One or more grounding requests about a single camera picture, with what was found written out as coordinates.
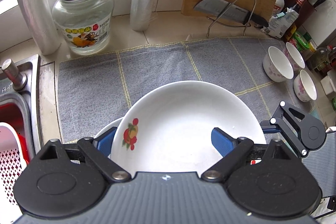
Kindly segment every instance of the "large white bowl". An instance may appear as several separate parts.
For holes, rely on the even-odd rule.
[[[293,44],[287,42],[286,47],[283,49],[282,52],[288,58],[290,64],[293,67],[293,71],[298,71],[305,68],[306,64],[303,60],[303,57]]]
[[[287,57],[276,47],[269,47],[264,57],[262,66],[274,82],[283,82],[292,79],[294,76],[292,65]]]
[[[252,111],[228,90],[201,81],[170,83],[130,108],[115,133],[110,158],[132,177],[137,171],[197,171],[200,176],[222,158],[211,143],[214,127],[234,138],[266,143]]]
[[[294,91],[296,96],[302,102],[316,100],[317,93],[313,80],[305,70],[301,70],[299,75],[294,79]]]

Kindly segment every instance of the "black knife handle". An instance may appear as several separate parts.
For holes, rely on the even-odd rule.
[[[245,25],[247,23],[247,21],[249,20],[250,14],[251,14],[251,12],[247,13],[247,15],[244,19],[243,25]],[[268,21],[266,19],[264,19],[263,17],[259,16],[259,15],[252,14],[251,20],[256,24],[262,25],[264,27],[268,27]]]

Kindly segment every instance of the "countertop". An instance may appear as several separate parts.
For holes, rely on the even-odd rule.
[[[146,44],[164,44],[176,41],[200,39],[206,37],[210,20],[205,17],[187,17],[180,12],[156,12],[149,28],[144,32],[133,31],[129,26],[129,15],[111,19],[110,42],[99,53],[123,50]],[[243,28],[229,28],[215,24],[210,37],[239,37],[243,35]],[[260,30],[250,27],[246,30],[247,37],[268,37]],[[62,140],[60,123],[58,120],[58,70],[63,61],[78,58],[70,52],[62,40],[60,48],[49,56],[43,56],[33,39],[22,42],[0,53],[0,63],[11,58],[14,62],[30,57],[34,54],[41,56],[39,105],[43,143],[49,139]],[[317,74],[310,75],[315,83],[318,98],[315,108],[327,126],[335,125],[336,113],[332,109],[330,100],[325,96]]]

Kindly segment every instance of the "cleaver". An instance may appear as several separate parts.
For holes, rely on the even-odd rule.
[[[230,2],[225,0],[202,0],[196,4],[194,10],[218,17],[229,4]],[[250,14],[251,12],[248,10],[236,5],[231,5],[221,18],[233,20],[245,25],[249,20]],[[252,14],[251,20],[256,24],[268,27],[268,21],[261,16]]]

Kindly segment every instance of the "barcode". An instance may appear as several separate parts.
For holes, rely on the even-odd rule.
[[[99,37],[99,42],[102,41],[106,36],[107,36],[107,32],[103,33],[103,34]]]

